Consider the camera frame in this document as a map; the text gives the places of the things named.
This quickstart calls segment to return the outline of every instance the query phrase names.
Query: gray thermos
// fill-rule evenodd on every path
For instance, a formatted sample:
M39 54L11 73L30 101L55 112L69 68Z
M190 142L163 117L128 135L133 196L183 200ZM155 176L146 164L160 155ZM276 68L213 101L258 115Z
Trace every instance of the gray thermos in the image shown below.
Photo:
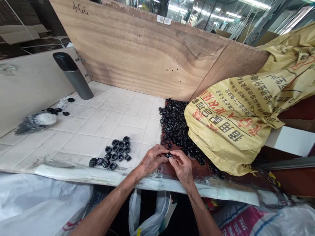
M81 71L69 54L65 52L55 52L52 56L80 98L88 100L94 97L88 83L85 81Z

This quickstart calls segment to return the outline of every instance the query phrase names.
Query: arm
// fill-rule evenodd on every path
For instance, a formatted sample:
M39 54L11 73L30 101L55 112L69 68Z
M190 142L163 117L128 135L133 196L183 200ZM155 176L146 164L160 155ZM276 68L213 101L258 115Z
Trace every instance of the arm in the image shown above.
M148 150L141 163L74 229L71 236L104 236L121 206L137 183L151 174L159 164L167 162L162 145Z
M222 235L198 193L191 171L190 159L181 150L171 151L171 154L173 156L168 160L187 192L197 221L199 235Z

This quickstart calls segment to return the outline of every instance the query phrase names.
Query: black thermos lid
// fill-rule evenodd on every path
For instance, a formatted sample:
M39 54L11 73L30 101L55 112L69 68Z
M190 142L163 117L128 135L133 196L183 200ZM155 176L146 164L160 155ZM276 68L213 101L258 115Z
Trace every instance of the black thermos lid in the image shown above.
M65 52L55 52L52 56L63 71L76 71L79 69L72 57Z

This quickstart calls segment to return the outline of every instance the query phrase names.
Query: white label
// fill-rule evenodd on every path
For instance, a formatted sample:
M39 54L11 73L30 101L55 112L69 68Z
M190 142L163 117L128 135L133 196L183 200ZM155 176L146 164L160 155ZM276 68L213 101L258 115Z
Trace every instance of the white label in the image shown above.
M163 17L163 16L158 15L158 16L157 16L157 22L160 22L160 23L162 23L162 24L163 24L163 22L164 22L164 17Z
M170 18L165 18L164 19L164 24L166 24L166 25L170 25L171 22L172 22L172 19L170 19Z

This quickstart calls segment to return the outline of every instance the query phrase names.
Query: forearm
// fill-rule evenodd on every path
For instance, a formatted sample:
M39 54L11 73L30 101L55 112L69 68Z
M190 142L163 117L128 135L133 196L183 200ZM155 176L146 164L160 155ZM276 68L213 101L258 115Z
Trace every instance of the forearm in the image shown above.
M71 236L104 236L121 206L142 176L131 173L75 228Z
M204 205L195 183L184 186L191 202L200 236L222 235L217 224L210 215L208 209Z

